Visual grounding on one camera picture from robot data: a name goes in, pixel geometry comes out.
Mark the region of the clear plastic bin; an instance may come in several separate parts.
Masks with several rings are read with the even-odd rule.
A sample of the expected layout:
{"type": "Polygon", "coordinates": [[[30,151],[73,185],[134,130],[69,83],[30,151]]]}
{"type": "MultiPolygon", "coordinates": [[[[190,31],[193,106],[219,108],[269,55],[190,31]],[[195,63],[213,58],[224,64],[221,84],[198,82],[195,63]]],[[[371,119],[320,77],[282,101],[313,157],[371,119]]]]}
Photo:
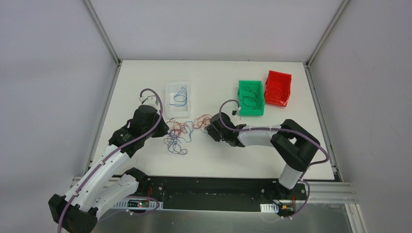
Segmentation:
{"type": "Polygon", "coordinates": [[[190,117],[188,82],[167,83],[165,88],[165,116],[174,119],[190,117]]]}

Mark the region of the red plastic bin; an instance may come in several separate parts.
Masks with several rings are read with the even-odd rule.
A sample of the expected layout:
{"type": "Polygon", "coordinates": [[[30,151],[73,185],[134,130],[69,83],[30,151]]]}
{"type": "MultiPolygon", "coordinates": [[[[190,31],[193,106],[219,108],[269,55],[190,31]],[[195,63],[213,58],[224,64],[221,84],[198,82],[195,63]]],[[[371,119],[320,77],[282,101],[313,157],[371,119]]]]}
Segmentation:
{"type": "Polygon", "coordinates": [[[265,103],[286,107],[291,94],[291,83],[291,74],[270,70],[265,82],[265,103]]]}

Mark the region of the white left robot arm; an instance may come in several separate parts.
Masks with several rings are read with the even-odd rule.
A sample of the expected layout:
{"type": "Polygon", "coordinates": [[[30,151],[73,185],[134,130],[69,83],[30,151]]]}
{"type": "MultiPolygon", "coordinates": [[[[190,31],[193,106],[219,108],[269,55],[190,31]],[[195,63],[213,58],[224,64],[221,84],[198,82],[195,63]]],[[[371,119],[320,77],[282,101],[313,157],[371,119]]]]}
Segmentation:
{"type": "Polygon", "coordinates": [[[115,171],[141,149],[150,138],[163,137],[168,126],[162,118],[161,103],[142,104],[126,125],[116,130],[99,160],[64,195],[54,194],[49,202],[57,232],[89,233],[101,216],[126,196],[147,193],[148,176],[137,168],[127,170],[108,188],[104,185],[115,171]]]}

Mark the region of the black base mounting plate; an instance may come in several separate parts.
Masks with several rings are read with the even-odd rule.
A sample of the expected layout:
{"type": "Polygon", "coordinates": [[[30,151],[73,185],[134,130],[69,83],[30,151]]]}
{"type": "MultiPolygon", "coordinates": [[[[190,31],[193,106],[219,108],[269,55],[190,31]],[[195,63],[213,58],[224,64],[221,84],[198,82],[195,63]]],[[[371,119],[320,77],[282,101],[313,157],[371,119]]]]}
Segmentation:
{"type": "Polygon", "coordinates": [[[139,182],[127,206],[133,210],[278,212],[285,206],[295,212],[296,203],[307,198],[302,183],[288,191],[277,179],[149,176],[131,168],[126,171],[139,182]]]}

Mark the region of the green plastic bin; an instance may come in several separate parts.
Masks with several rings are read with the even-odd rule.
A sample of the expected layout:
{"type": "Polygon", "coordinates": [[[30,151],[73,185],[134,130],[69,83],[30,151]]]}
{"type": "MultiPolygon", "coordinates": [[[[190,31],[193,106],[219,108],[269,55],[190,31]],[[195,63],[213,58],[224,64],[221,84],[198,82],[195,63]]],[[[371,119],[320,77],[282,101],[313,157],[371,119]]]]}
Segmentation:
{"type": "Polygon", "coordinates": [[[240,116],[260,117],[264,115],[265,99],[262,81],[240,80],[238,97],[240,116]]]}

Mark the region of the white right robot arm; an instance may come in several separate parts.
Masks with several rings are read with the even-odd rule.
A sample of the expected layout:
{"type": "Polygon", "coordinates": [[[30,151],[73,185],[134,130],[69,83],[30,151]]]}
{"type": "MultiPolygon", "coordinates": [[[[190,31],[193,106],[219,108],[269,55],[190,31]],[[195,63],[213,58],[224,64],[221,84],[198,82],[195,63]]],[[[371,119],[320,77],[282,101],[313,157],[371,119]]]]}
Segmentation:
{"type": "Polygon", "coordinates": [[[295,185],[321,148],[319,141],[292,119],[273,127],[235,126],[227,114],[221,113],[214,115],[205,129],[213,140],[224,141],[232,147],[275,148],[286,163],[275,189],[282,199],[295,193],[295,185]]]}

